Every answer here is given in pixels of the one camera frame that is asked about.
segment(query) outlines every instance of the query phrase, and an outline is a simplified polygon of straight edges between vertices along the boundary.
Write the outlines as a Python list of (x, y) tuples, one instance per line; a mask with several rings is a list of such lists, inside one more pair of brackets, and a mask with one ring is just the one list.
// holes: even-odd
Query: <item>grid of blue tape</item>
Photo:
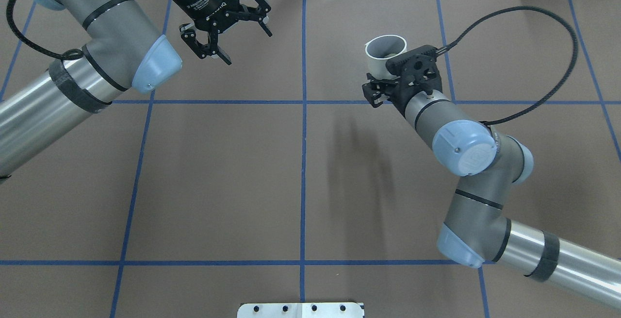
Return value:
[[(118, 296), (120, 294), (120, 288), (122, 283), (122, 276), (124, 267), (135, 266), (299, 266), (300, 268), (300, 301), (305, 301), (305, 271), (306, 266), (416, 266), (416, 265), (456, 265), (451, 260), (306, 260), (306, 128), (307, 128), (307, 109), (308, 105), (366, 105), (366, 101), (353, 101), (353, 100), (308, 100), (306, 92), (306, 1), (302, 0), (302, 100), (156, 100), (155, 91), (151, 93), (151, 97), (148, 100), (116, 100), (117, 104), (148, 104), (147, 117), (145, 121), (142, 143), (140, 146), (140, 152), (138, 157), (138, 165), (136, 168), (135, 180), (133, 185), (133, 191), (131, 193), (131, 202), (129, 208), (129, 214), (127, 216), (126, 231), (123, 240), (123, 246), (121, 250), (120, 259), (118, 261), (82, 261), (82, 260), (0, 260), (0, 265), (4, 266), (114, 266), (118, 267), (117, 281), (115, 283), (115, 289), (113, 294), (113, 302), (111, 306), (110, 317), (114, 318), (116, 313), (116, 307), (118, 303)], [(441, 27), (442, 42), (446, 45), (446, 33), (444, 28), (443, 15), (441, 10), (441, 0), (436, 0), (439, 23)], [(572, 17), (574, 26), (582, 46), (584, 57), (592, 77), (593, 84), (595, 86), (598, 101), (548, 101), (546, 105), (600, 105), (604, 113), (608, 129), (612, 136), (612, 141), (617, 150), (619, 161), (621, 162), (621, 150), (619, 148), (619, 142), (617, 141), (616, 134), (608, 115), (606, 106), (608, 105), (621, 105), (621, 101), (605, 101), (597, 82), (597, 77), (592, 67), (590, 57), (588, 56), (588, 50), (584, 44), (582, 33), (577, 21), (576, 11), (574, 10), (573, 1), (568, 0), (570, 10), (572, 11)], [(163, 34), (166, 34), (166, 28), (168, 26), (168, 18), (171, 8), (171, 0), (168, 0), (168, 6), (166, 7), (166, 17), (164, 18)], [(35, 4), (31, 6), (28, 18), (25, 22), (23, 33), (27, 32), (28, 25), (35, 10)], [(0, 101), (2, 101), (4, 92), (11, 77), (13, 66), (17, 60), (17, 55), (21, 48), (22, 42), (19, 41), (16, 50), (13, 54), (13, 58), (9, 65), (6, 77), (0, 88)], [(530, 105), (535, 101), (494, 101), (494, 100), (458, 100), (455, 96), (455, 90), (453, 88), (453, 75), (450, 68), (450, 57), (444, 54), (446, 61), (446, 68), (448, 73), (448, 83), (451, 93), (452, 101), (457, 104), (475, 104), (475, 105)], [(133, 219), (133, 210), (135, 207), (136, 196), (138, 193), (138, 181), (140, 179), (140, 172), (142, 170), (142, 161), (144, 158), (144, 148), (147, 143), (147, 133), (149, 129), (151, 112), (153, 105), (155, 104), (246, 104), (246, 105), (302, 105), (302, 169), (301, 169), (301, 207), (300, 207), (300, 260), (265, 260), (265, 261), (128, 261), (126, 260), (127, 245), (129, 242), (129, 235), (131, 231), (131, 221)], [(493, 262), (486, 261), (484, 265), (494, 265)], [(483, 267), (478, 271), (479, 285), (481, 288), (481, 300), (483, 301), (483, 309), (485, 318), (490, 318), (490, 309), (488, 305), (488, 297), (485, 287), (485, 277)]]

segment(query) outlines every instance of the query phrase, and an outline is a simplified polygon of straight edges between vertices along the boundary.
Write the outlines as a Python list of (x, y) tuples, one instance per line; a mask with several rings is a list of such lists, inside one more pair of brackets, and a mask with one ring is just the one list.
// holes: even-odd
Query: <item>white pipe fitting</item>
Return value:
[(399, 35), (382, 35), (364, 44), (366, 65), (375, 79), (396, 79), (386, 69), (386, 61), (406, 52), (408, 42)]

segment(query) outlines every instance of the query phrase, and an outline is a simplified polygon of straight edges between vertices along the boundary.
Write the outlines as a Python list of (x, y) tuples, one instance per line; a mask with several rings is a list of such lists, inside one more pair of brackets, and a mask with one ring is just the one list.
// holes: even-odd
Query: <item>blue tape line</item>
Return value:
[[(166, 5), (166, 15), (164, 17), (164, 26), (162, 26), (162, 33), (166, 33), (168, 26), (168, 18), (170, 17), (171, 0), (168, 0)], [(155, 101), (155, 90), (151, 92), (149, 97), (149, 107), (147, 109), (147, 118), (145, 119), (145, 129), (142, 132), (142, 143), (140, 143), (140, 153), (138, 155), (138, 166), (136, 167), (136, 175), (133, 180), (133, 190), (131, 191), (131, 201), (129, 203), (129, 212), (127, 214), (127, 223), (125, 226), (125, 235), (123, 237), (123, 247), (120, 252), (120, 264), (118, 265), (117, 281), (114, 285), (113, 303), (110, 309), (110, 318), (114, 318), (116, 315), (116, 307), (118, 304), (118, 295), (120, 293), (120, 285), (123, 280), (124, 262), (127, 255), (127, 244), (129, 243), (129, 234), (131, 231), (131, 221), (133, 219), (133, 211), (136, 206), (136, 197), (138, 195), (138, 181), (140, 181), (140, 172), (142, 172), (142, 161), (145, 156), (145, 146), (147, 145), (147, 134), (149, 131), (149, 125), (151, 124), (151, 113), (153, 112), (153, 102)]]
[[(495, 265), (485, 261), (484, 265)], [(120, 266), (123, 267), (244, 267), (244, 266), (441, 266), (452, 260), (0, 260), (0, 266)]]
[(590, 61), (590, 57), (588, 56), (588, 51), (586, 49), (586, 45), (584, 44), (584, 39), (582, 36), (582, 32), (580, 31), (580, 26), (578, 24), (578, 20), (576, 17), (576, 10), (574, 9), (574, 2), (572, 0), (568, 0), (570, 3), (570, 10), (572, 10), (572, 17), (574, 19), (574, 26), (576, 27), (576, 33), (578, 34), (578, 39), (580, 41), (580, 46), (583, 49), (584, 58), (586, 59), (586, 64), (588, 66), (588, 72), (590, 73), (590, 77), (593, 79), (593, 85), (595, 85), (595, 90), (597, 92), (597, 97), (599, 98), (599, 103), (602, 106), (602, 110), (604, 112), (604, 117), (606, 119), (606, 124), (608, 125), (608, 130), (610, 131), (610, 136), (612, 136), (612, 143), (615, 145), (615, 149), (617, 150), (617, 157), (621, 162), (621, 148), (619, 148), (619, 141), (617, 140), (617, 135), (615, 134), (615, 130), (612, 127), (612, 122), (610, 121), (610, 116), (608, 115), (608, 110), (606, 109), (606, 104), (604, 103), (604, 97), (602, 96), (602, 91), (599, 88), (599, 83), (597, 82), (597, 77), (595, 76), (595, 71), (593, 70), (593, 65)]
[[(136, 105), (149, 104), (149, 100), (115, 100), (115, 104)], [(175, 105), (301, 105), (303, 100), (155, 100), (154, 104)], [(368, 105), (367, 101), (354, 100), (307, 100), (307, 105)]]
[[(442, 34), (442, 44), (446, 46), (446, 32), (444, 32), (444, 19), (442, 18), (442, 4), (440, 0), (435, 0), (438, 7), (438, 18), (440, 19), (440, 32)], [(448, 75), (448, 88), (451, 92), (451, 100), (455, 101), (455, 88), (453, 87), (453, 74), (451, 72), (451, 60), (448, 58), (448, 53), (444, 54), (444, 61), (446, 62), (446, 74)]]
[(452, 260), (306, 260), (307, 266), (425, 266), (459, 265)]
[(302, 170), (300, 192), (300, 302), (306, 300), (304, 277), (306, 268), (306, 119), (308, 114), (306, 93), (306, 0), (302, 0)]
[[(118, 105), (149, 104), (149, 100), (115, 100)], [(536, 101), (509, 101), (509, 100), (457, 100), (460, 105), (532, 105)], [(154, 104), (178, 104), (178, 105), (301, 105), (300, 100), (154, 100)], [(600, 101), (546, 101), (546, 105), (600, 105)], [(307, 105), (368, 105), (367, 101), (354, 100), (307, 100)], [(621, 105), (621, 101), (604, 101), (606, 105)]]
[[(460, 105), (532, 105), (536, 101), (458, 100)], [(601, 105), (599, 101), (546, 101), (544, 105)]]
[(127, 266), (201, 266), (201, 267), (244, 267), (244, 266), (299, 266), (299, 260), (241, 260), (241, 261), (125, 261)]
[(118, 266), (119, 261), (0, 260), (0, 266)]
[[(24, 28), (22, 30), (22, 34), (26, 35), (26, 31), (28, 31), (28, 26), (31, 23), (31, 19), (35, 12), (35, 7), (37, 6), (36, 2), (33, 2), (31, 6), (31, 11), (28, 12), (28, 18), (26, 18), (26, 22), (24, 24)], [(9, 85), (9, 79), (11, 78), (11, 73), (13, 72), (13, 66), (15, 66), (15, 61), (17, 61), (17, 55), (19, 50), (22, 48), (22, 41), (17, 42), (17, 47), (15, 47), (15, 52), (13, 52), (13, 58), (11, 59), (11, 64), (9, 64), (9, 70), (6, 72), (6, 77), (4, 77), (4, 82), (2, 83), (2, 88), (0, 88), (0, 101), (2, 101), (2, 97), (4, 97), (4, 92), (6, 92), (6, 87)]]
[(168, 18), (170, 18), (170, 6), (172, 5), (173, 0), (168, 0), (168, 4), (166, 5), (166, 15), (164, 16), (164, 28), (162, 28), (162, 34), (166, 35), (166, 31), (168, 31)]
[(124, 266), (122, 264), (118, 266), (117, 280), (114, 285), (113, 304), (110, 309), (110, 318), (114, 318), (116, 315), (116, 306), (118, 303), (118, 294), (120, 292), (120, 282), (123, 278), (123, 269), (124, 269)]
[(155, 100), (156, 104), (186, 105), (301, 105), (299, 100)]
[(479, 285), (481, 286), (481, 299), (483, 300), (483, 312), (485, 312), (485, 318), (490, 318), (490, 305), (488, 305), (488, 291), (485, 289), (485, 278), (483, 276), (483, 267), (479, 267)]

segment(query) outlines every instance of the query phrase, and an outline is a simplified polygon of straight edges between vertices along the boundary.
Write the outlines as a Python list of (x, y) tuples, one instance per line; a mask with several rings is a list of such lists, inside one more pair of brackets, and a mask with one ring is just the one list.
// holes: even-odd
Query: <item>silver aluminum tube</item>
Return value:
[(0, 177), (11, 175), (90, 116), (60, 92), (45, 72), (0, 103)]
[[(529, 275), (539, 264), (544, 247), (542, 231), (512, 221), (498, 263)], [(621, 261), (599, 252), (559, 239), (557, 265), (547, 282), (621, 311)]]

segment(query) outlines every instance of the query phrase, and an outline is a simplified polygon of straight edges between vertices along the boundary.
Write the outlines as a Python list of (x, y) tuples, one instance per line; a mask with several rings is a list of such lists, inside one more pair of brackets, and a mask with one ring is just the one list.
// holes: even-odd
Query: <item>silver metal bracket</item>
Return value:
[(364, 318), (357, 302), (243, 304), (237, 318)]

